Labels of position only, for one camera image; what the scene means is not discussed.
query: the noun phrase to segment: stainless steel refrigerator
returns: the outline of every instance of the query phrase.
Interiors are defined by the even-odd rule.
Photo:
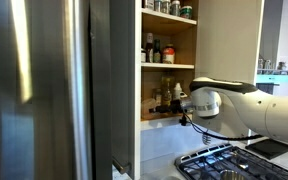
[[[111,179],[109,17],[109,0],[0,0],[0,179]]]

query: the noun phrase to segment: jar lid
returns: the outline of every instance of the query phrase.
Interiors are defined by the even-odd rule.
[[[182,9],[192,9],[192,6],[183,6]]]
[[[175,0],[175,1],[172,1],[172,4],[181,4],[181,3],[180,1]]]

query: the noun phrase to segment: cabinet door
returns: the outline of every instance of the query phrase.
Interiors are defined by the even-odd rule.
[[[196,76],[255,83],[263,0],[200,0]],[[213,121],[197,120],[227,136],[248,129],[227,97]]]
[[[136,159],[139,148],[135,146],[140,143],[140,130],[136,129],[140,128],[139,108],[136,108],[140,103],[140,96],[136,95],[140,93],[136,89],[136,83],[140,83],[140,64],[136,62],[140,63],[140,57],[136,55],[140,56],[141,42],[136,33],[140,33],[141,26],[135,23],[141,21],[140,3],[110,0],[112,156],[115,167],[124,168],[122,173],[126,172],[132,179],[139,179],[139,159]]]

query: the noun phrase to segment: wooden shelf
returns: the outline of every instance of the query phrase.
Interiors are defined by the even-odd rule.
[[[191,19],[142,9],[143,32],[171,36],[196,25],[196,21]]]
[[[163,63],[142,63],[142,70],[143,71],[160,71],[160,70],[167,70],[167,69],[187,69],[192,70],[194,69],[194,65],[185,65],[185,64],[163,64]]]
[[[168,116],[169,117],[167,117],[167,115],[162,115],[162,117],[152,120],[141,119],[141,131],[180,124],[179,119],[181,118],[182,114],[169,114]]]

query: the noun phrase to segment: cable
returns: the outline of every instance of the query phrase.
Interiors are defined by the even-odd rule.
[[[209,144],[211,143],[211,140],[212,140],[211,136],[208,136],[208,135],[206,135],[206,134],[203,133],[203,135],[202,135],[202,142],[203,142],[203,144],[209,145]]]
[[[216,138],[216,139],[220,139],[220,140],[227,140],[227,141],[245,141],[245,140],[253,140],[253,139],[258,139],[258,138],[261,138],[263,137],[262,135],[253,135],[253,136],[246,136],[246,137],[235,137],[235,138],[232,138],[232,137],[223,137],[223,136],[217,136],[217,135],[214,135],[214,134],[210,134],[208,133],[207,131],[203,131],[201,128],[199,128],[196,124],[194,124],[191,120],[191,118],[183,112],[183,117],[184,119],[182,120],[186,120],[186,118],[189,119],[189,123],[192,125],[193,129],[200,133],[200,134],[203,134],[203,135],[207,135],[207,136],[210,136],[210,137],[213,137],[213,138]]]

